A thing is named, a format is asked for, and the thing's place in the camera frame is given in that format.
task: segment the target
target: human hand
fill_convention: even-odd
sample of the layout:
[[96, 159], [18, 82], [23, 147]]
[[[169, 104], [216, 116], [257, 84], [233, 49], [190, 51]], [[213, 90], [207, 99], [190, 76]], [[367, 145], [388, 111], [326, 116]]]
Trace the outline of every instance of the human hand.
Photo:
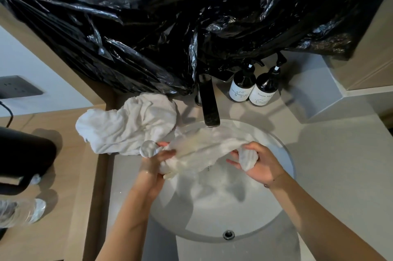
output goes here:
[[[168, 142], [157, 142], [159, 146], [167, 146]], [[135, 181], [134, 190], [146, 196], [149, 203], [152, 203], [160, 193], [164, 185], [164, 177], [159, 174], [160, 163], [173, 157], [176, 150], [161, 150], [151, 158], [142, 158], [138, 177]]]
[[[249, 144], [244, 144], [243, 148], [253, 149], [259, 156], [255, 166], [246, 172], [246, 174], [252, 179], [269, 186], [274, 179], [285, 173], [284, 168], [278, 162], [277, 158], [266, 146], [263, 146], [258, 142], [250, 142]], [[235, 159], [239, 159], [239, 153], [237, 150], [231, 151], [231, 155]], [[229, 164], [234, 165], [237, 169], [242, 170], [242, 167], [238, 162], [230, 159], [227, 159], [226, 161]]]

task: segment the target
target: white sink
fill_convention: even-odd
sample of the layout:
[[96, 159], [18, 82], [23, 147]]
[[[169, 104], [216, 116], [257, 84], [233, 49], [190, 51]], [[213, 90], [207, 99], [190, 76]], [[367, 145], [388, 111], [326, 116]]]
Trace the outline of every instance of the white sink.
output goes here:
[[[284, 169], [294, 176], [292, 160], [274, 136], [240, 121], [221, 120], [221, 125], [251, 134], [269, 147]], [[203, 126], [203, 122], [198, 122], [184, 129]], [[262, 184], [226, 163], [226, 158], [230, 155], [198, 174], [177, 175], [166, 181], [153, 203], [152, 216], [180, 237], [216, 243], [228, 241], [223, 238], [227, 230], [234, 233], [236, 240], [270, 223], [282, 210], [274, 196]]]

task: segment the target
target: countertop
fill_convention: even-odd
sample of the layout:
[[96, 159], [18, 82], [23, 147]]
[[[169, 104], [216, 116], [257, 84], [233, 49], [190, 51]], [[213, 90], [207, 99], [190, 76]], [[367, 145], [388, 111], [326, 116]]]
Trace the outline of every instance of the countertop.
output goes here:
[[[269, 104], [233, 103], [230, 84], [215, 85], [221, 119], [246, 122], [270, 132], [285, 144], [294, 161], [297, 181], [320, 204], [393, 260], [393, 138], [377, 115], [302, 124], [276, 93]], [[194, 96], [177, 97], [178, 124], [203, 120]], [[130, 163], [140, 157], [116, 156], [107, 232], [136, 173]], [[282, 212], [256, 234], [228, 243], [198, 243], [175, 237], [150, 220], [144, 261], [174, 260], [313, 260]]]
[[[104, 105], [96, 108], [105, 109]], [[91, 260], [96, 254], [107, 155], [95, 154], [75, 129], [87, 108], [15, 116], [10, 128], [52, 140], [58, 153], [38, 185], [17, 196], [40, 198], [46, 210], [37, 222], [9, 228], [0, 240], [1, 260]], [[0, 118], [5, 125], [8, 117]]]

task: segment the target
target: bottle label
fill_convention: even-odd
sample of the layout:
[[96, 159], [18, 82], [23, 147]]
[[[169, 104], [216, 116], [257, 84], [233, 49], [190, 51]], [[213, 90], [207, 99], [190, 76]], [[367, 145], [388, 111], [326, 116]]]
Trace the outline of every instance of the bottle label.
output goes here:
[[231, 88], [229, 89], [229, 96], [236, 102], [243, 102], [247, 100], [251, 90], [252, 87], [247, 89], [241, 88], [232, 80]]
[[251, 93], [250, 93], [250, 101], [254, 105], [263, 106], [266, 105], [270, 98], [276, 93], [267, 93], [260, 90], [256, 85], [254, 85]]

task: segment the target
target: wall socket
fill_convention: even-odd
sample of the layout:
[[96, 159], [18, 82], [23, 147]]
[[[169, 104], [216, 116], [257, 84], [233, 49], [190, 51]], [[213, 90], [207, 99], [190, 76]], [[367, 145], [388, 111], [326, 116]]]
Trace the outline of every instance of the wall socket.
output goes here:
[[0, 77], [0, 99], [42, 95], [43, 92], [19, 76]]

